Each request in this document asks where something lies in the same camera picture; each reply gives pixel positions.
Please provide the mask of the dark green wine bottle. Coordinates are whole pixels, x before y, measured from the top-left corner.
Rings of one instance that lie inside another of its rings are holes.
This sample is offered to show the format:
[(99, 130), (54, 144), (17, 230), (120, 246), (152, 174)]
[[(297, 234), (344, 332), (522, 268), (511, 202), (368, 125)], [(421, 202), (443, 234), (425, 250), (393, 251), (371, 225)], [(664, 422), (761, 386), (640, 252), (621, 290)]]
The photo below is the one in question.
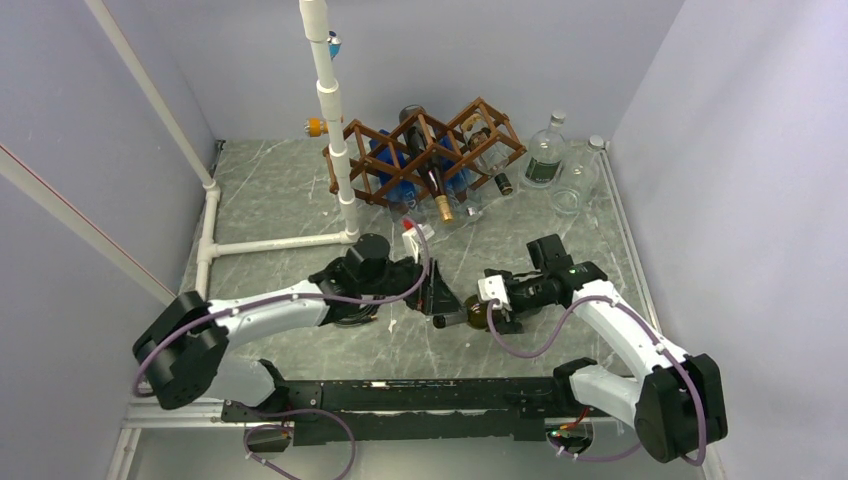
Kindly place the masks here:
[(427, 303), (427, 309), (436, 329), (466, 325), (476, 330), (488, 330), (489, 304), (489, 301), (481, 300), (478, 295), (472, 295), (462, 305), (455, 299), (431, 300)]

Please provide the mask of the clear square glass bottle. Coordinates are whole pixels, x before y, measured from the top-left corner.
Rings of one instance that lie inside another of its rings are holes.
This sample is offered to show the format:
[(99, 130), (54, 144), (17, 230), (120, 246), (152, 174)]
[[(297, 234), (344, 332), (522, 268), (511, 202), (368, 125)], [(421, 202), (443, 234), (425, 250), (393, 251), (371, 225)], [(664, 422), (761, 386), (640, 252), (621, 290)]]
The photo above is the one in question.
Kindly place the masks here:
[(576, 215), (588, 204), (600, 178), (604, 147), (600, 135), (570, 147), (551, 186), (550, 202), (555, 212)]

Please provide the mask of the clear bottle red label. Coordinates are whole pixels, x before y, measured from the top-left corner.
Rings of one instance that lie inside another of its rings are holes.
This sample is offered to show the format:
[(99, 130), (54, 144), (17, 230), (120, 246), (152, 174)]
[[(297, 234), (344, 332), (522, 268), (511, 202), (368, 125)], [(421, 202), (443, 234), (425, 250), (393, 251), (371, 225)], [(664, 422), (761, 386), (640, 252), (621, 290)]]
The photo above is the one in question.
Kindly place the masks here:
[(567, 114), (563, 110), (551, 113), (548, 125), (537, 131), (528, 143), (528, 159), (522, 172), (522, 182), (530, 188), (546, 188), (554, 181), (567, 147), (563, 127)]

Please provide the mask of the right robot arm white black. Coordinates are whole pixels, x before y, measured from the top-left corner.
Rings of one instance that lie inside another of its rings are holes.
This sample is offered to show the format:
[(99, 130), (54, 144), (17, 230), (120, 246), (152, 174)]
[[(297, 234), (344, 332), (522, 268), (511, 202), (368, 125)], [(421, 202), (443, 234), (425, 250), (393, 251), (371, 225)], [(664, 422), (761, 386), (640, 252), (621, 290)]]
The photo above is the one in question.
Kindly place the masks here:
[(581, 358), (554, 370), (551, 401), (574, 415), (594, 408), (631, 427), (641, 447), (656, 461), (681, 459), (702, 465), (709, 444), (728, 434), (721, 372), (707, 354), (691, 355), (662, 336), (619, 294), (606, 273), (591, 261), (575, 262), (561, 238), (548, 235), (528, 243), (533, 271), (516, 275), (487, 269), (478, 282), (488, 329), (502, 347), (494, 313), (505, 317), (560, 305), (565, 311), (555, 331), (578, 316), (624, 362), (630, 374), (611, 373)]

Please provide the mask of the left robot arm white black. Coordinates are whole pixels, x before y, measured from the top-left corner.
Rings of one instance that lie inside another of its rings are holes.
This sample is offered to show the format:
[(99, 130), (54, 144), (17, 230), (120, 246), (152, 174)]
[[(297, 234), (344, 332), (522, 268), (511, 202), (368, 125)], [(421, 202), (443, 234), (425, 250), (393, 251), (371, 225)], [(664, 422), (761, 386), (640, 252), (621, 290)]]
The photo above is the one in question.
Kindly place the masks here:
[(241, 299), (178, 295), (132, 347), (137, 381), (164, 410), (208, 395), (247, 405), (272, 420), (289, 406), (288, 387), (268, 360), (239, 362), (230, 350), (294, 329), (353, 326), (370, 321), (383, 304), (402, 301), (444, 327), (464, 305), (451, 291), (425, 244), (400, 260), (389, 241), (366, 234), (341, 257), (291, 287)]

